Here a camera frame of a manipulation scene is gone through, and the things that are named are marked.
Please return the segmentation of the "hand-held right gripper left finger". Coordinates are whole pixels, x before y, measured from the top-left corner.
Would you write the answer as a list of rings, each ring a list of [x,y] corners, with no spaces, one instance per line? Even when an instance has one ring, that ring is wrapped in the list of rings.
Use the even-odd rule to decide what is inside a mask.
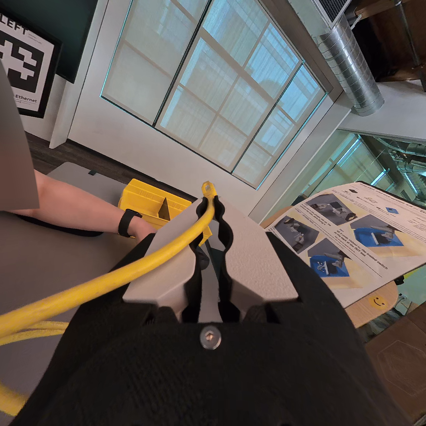
[[[156,233],[146,256],[182,235],[204,212],[205,199],[200,198]],[[201,234],[197,235],[164,264],[133,280],[122,297],[123,305],[135,308],[171,308],[178,321],[198,322],[202,276],[196,248],[202,239]]]

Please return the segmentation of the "white vent grille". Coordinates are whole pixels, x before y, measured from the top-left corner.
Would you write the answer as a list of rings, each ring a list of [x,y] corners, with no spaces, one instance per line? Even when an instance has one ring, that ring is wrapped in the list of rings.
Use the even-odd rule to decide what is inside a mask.
[[[344,14],[351,0],[313,0],[312,2],[325,24],[332,28]]]

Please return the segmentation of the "wooden board with instruction sheet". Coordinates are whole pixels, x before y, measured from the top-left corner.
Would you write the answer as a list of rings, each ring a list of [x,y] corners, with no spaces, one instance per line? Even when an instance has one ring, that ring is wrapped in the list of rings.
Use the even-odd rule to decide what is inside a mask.
[[[379,290],[425,266],[426,212],[364,182],[320,191],[261,226],[293,250],[332,290],[355,327],[393,308]]]

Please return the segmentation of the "yellow divided plastic bin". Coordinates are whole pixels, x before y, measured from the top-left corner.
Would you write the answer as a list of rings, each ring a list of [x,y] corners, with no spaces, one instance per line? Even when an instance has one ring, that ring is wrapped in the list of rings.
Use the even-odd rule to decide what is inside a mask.
[[[121,210],[132,209],[139,212],[157,230],[148,253],[181,237],[200,220],[208,206],[206,198],[191,203],[136,179],[132,179],[124,188],[118,204]]]

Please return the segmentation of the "black monitor screen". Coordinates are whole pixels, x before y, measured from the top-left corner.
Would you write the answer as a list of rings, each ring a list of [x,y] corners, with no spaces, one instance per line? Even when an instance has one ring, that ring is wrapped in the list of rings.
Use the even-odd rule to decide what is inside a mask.
[[[97,0],[2,0],[1,8],[62,42],[56,73],[74,83]]]

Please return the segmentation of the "large gridded window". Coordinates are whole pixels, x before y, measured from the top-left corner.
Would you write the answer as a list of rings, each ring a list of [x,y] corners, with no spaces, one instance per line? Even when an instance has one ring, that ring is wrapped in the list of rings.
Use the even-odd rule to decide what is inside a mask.
[[[327,92],[259,1],[132,1],[101,96],[258,189]]]

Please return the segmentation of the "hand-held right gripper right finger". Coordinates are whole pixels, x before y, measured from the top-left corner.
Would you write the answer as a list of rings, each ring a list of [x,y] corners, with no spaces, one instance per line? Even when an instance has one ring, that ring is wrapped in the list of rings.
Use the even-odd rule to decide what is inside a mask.
[[[295,301],[293,286],[264,228],[215,196],[218,239],[224,247],[218,308],[223,322],[240,322],[254,306]]]

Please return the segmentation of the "person's left forearm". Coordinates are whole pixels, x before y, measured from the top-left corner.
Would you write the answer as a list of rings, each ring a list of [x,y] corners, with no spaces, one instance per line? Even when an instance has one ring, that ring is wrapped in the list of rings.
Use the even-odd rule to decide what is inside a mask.
[[[60,227],[118,233],[124,214],[119,208],[82,189],[50,178],[38,171],[35,171],[35,179],[39,208],[6,210],[8,213]]]

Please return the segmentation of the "round silver air duct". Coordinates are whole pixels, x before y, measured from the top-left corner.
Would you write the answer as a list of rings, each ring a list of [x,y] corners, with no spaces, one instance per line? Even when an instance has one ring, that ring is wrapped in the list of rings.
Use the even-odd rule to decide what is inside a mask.
[[[353,104],[354,113],[369,116],[384,105],[384,98],[354,33],[343,14],[315,43]]]

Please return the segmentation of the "framed tag sign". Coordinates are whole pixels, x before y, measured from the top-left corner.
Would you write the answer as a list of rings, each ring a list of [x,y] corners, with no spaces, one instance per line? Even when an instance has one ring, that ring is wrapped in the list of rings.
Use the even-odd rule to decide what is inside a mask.
[[[43,119],[62,42],[0,9],[0,57],[21,115]]]

